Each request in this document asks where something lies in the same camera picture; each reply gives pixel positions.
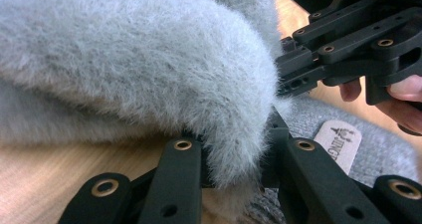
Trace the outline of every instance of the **hand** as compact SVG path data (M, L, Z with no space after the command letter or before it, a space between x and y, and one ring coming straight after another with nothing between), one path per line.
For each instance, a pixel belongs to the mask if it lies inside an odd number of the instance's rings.
M356 100L361 92L359 80L342 84L339 87L341 97L345 102ZM404 102L422 102L422 77L411 76L389 86L387 91L395 99L380 103L376 107L402 126L422 133L422 111Z

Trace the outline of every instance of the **wooden surface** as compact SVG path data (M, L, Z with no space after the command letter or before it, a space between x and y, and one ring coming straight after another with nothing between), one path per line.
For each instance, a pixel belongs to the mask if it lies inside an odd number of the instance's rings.
M277 0L285 35L303 27L307 14L289 0ZM386 128L395 123L359 101L345 104L338 88L318 87L312 96L342 107ZM398 132L415 146L420 137ZM152 169L168 137L132 140L131 145L75 144L66 146L0 147L0 223L56 223L79 188L103 172L119 172L133 179ZM206 223L221 223L205 213Z

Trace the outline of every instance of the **black plastic mount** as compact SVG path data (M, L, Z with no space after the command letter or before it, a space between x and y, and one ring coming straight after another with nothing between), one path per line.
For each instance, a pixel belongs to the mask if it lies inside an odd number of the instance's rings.
M422 186L381 176L373 188L350 179L316 142L292 138L275 112L271 148L262 160L262 184L279 187L290 223L422 223ZM200 223L201 187L210 187L207 151L183 136L169 141L158 167L129 181L117 173L90 179L59 223Z
M391 99L386 87L422 76L422 0L334 0L282 40L280 96L366 77L366 102Z

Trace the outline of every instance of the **synthetic fur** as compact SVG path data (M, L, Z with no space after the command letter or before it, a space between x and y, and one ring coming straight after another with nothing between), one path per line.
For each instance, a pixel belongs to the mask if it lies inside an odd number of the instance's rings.
M79 139L113 140L187 127L205 133L212 178L225 190L216 199L230 199L214 211L233 217L257 184L280 45L277 16L264 19L273 21L265 29L256 22L274 4L238 13L243 6L216 1L231 10L212 0L0 0L1 141L72 142L86 128Z

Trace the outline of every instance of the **label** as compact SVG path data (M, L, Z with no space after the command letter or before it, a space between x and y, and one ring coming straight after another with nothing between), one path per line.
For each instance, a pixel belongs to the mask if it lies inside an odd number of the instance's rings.
M362 141L362 134L345 121L329 120L322 125L314 141L348 174Z

